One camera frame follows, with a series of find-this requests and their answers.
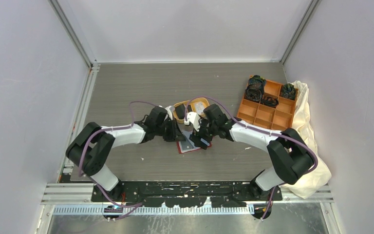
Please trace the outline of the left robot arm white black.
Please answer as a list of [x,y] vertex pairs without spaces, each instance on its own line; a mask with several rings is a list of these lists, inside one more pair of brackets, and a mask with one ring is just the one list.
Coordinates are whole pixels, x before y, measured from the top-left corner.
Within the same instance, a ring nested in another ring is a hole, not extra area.
[[110,201],[117,201],[124,188],[106,165],[111,149],[146,143],[156,136],[166,142],[186,139],[169,109],[160,106],[154,106],[148,115],[129,125],[102,127],[95,122],[88,123],[68,146],[65,155],[99,186],[101,194]]

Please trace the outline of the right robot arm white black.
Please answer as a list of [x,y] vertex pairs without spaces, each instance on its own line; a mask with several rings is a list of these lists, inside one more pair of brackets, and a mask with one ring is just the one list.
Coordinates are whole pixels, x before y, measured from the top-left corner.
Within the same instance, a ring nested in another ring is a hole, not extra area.
[[189,112],[184,117],[185,125],[194,128],[189,138],[196,147],[206,149],[213,137],[218,136],[268,153],[272,167],[257,174],[249,184],[249,192],[256,200],[265,199],[279,185],[294,185],[317,166],[317,156],[293,128],[276,131],[228,118],[217,104],[205,108],[204,115]]

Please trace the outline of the orange oval card tray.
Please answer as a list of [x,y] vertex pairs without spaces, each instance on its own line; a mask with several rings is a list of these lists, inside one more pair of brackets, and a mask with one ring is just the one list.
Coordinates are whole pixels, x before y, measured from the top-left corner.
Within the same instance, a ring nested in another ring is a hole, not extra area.
[[201,117],[206,117],[204,109],[209,106],[209,101],[204,97],[199,97],[191,101],[188,105],[188,100],[174,104],[172,109],[173,118],[181,124],[184,124],[185,110],[187,112],[196,112]]

